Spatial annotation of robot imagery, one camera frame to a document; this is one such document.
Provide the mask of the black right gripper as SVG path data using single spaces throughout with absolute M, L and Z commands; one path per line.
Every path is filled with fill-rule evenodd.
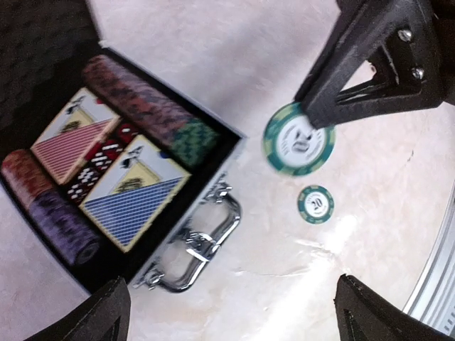
M 430 1 L 338 1 L 331 34 L 294 100 L 315 128 L 438 107 L 447 96 Z M 348 89 L 365 62 L 373 78 Z

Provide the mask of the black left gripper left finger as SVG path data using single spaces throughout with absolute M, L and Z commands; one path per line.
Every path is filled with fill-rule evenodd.
M 126 340 L 130 311 L 129 290 L 125 280 L 119 277 L 28 340 Z

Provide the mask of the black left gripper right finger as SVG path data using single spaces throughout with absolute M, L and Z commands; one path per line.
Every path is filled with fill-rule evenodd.
M 351 275 L 340 276 L 334 298 L 341 341 L 450 340 L 397 309 Z

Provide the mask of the blue playing card deck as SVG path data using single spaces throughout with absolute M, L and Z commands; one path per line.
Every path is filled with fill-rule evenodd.
M 80 208 L 127 253 L 190 177 L 159 147 L 138 135 L 100 178 Z

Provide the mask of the green chip stack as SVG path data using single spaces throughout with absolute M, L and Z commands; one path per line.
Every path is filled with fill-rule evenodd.
M 323 186 L 306 186 L 297 198 L 297 208 L 304 221 L 323 224 L 333 215 L 335 203 L 332 194 Z

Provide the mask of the single green poker chip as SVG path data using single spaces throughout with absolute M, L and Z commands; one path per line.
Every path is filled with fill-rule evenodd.
M 333 126 L 315 129 L 298 103 L 280 108 L 268 121 L 262 147 L 271 167 L 279 173 L 298 177 L 317 171 L 334 150 Z

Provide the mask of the aluminium poker case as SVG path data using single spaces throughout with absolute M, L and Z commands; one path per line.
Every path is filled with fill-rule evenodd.
M 85 290 L 188 290 L 240 223 L 243 141 L 105 43 L 88 1 L 1 2 L 1 183 Z

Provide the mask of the red playing card deck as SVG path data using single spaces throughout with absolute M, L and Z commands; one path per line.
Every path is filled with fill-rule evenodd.
M 59 185 L 78 172 L 85 155 L 119 122 L 119 115 L 83 87 L 60 110 L 31 150 Z

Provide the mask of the green chip group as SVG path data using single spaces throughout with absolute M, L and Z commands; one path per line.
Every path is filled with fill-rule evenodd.
M 219 133 L 200 119 L 191 119 L 174 135 L 171 151 L 187 168 L 199 166 L 213 149 Z

